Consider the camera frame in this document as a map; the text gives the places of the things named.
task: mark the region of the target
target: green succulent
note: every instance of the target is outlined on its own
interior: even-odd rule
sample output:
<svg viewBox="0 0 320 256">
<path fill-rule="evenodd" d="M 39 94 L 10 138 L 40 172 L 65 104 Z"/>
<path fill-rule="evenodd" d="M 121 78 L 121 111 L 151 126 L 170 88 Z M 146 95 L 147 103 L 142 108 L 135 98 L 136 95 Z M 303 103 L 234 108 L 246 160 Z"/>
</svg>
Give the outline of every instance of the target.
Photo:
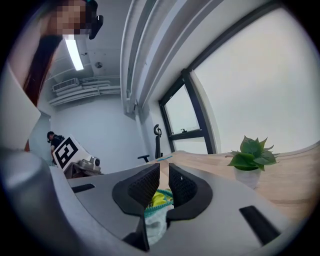
<svg viewBox="0 0 320 256">
<path fill-rule="evenodd" d="M 232 151 L 233 155 L 228 166 L 234 166 L 242 171 L 252 171 L 256 169 L 265 170 L 265 165 L 274 165 L 279 154 L 273 154 L 271 150 L 274 146 L 265 148 L 267 138 L 261 142 L 259 139 L 253 140 L 244 136 L 239 151 Z"/>
</svg>

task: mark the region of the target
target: potted succulent plant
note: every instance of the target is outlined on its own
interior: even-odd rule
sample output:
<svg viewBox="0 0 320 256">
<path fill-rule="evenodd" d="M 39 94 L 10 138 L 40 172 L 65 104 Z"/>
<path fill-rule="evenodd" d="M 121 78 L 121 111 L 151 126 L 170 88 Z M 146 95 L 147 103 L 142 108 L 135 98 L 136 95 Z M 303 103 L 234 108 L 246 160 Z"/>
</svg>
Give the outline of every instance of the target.
<svg viewBox="0 0 320 256">
<path fill-rule="evenodd" d="M 253 140 L 244 136 L 239 151 L 232 151 L 233 155 L 228 166 L 234 167 L 235 178 L 254 189 L 257 186 L 261 171 L 266 165 L 273 165 L 278 154 L 273 154 L 271 150 L 274 146 L 265 148 L 267 138 L 261 142 L 259 139 Z"/>
</svg>

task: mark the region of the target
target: white pot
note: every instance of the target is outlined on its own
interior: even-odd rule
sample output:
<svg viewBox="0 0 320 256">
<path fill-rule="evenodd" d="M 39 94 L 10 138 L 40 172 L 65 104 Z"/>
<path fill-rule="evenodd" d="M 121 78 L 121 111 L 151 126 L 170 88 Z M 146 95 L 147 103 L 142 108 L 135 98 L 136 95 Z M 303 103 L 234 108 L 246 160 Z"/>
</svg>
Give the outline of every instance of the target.
<svg viewBox="0 0 320 256">
<path fill-rule="evenodd" d="M 235 179 L 243 184 L 246 184 L 249 188 L 253 190 L 256 188 L 258 184 L 258 180 L 260 178 L 261 170 L 239 170 L 237 168 L 233 168 Z"/>
</svg>

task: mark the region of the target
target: cloth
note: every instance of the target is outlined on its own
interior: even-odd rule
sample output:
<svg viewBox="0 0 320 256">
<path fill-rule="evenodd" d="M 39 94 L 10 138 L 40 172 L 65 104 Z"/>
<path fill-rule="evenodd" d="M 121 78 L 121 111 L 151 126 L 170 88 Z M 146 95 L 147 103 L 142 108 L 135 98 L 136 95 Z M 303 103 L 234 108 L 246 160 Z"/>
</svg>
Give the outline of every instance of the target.
<svg viewBox="0 0 320 256">
<path fill-rule="evenodd" d="M 167 205 L 166 207 L 155 211 L 154 214 L 144 219 L 145 231 L 149 246 L 154 245 L 164 236 L 167 230 L 167 211 L 173 208 L 174 206 L 172 204 Z"/>
<path fill-rule="evenodd" d="M 167 211 L 174 208 L 173 203 L 170 189 L 157 189 L 149 207 L 144 210 L 145 230 L 149 246 L 154 245 L 165 234 Z"/>
</svg>

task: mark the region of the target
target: window frame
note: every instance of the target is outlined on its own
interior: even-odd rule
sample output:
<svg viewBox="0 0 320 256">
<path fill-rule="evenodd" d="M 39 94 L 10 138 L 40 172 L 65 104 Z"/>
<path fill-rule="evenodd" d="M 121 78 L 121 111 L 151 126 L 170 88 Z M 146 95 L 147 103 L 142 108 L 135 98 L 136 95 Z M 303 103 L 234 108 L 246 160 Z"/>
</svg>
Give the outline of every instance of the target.
<svg viewBox="0 0 320 256">
<path fill-rule="evenodd" d="M 199 129 L 186 131 L 179 134 L 172 134 L 172 129 L 170 126 L 165 105 L 183 85 L 185 86 L 189 94 L 189 97 L 195 112 L 195 116 L 199 124 Z M 173 83 L 173 85 L 169 88 L 169 90 L 159 100 L 159 107 L 160 107 L 162 119 L 164 122 L 165 131 L 169 140 L 171 152 L 176 151 L 173 141 L 204 137 L 207 153 L 208 154 L 217 153 L 215 141 L 213 138 L 213 131 L 210 126 L 209 117 L 207 116 L 205 106 L 200 98 L 199 92 L 188 70 L 186 69 L 182 70 L 181 75 L 178 77 L 178 79 Z"/>
</svg>

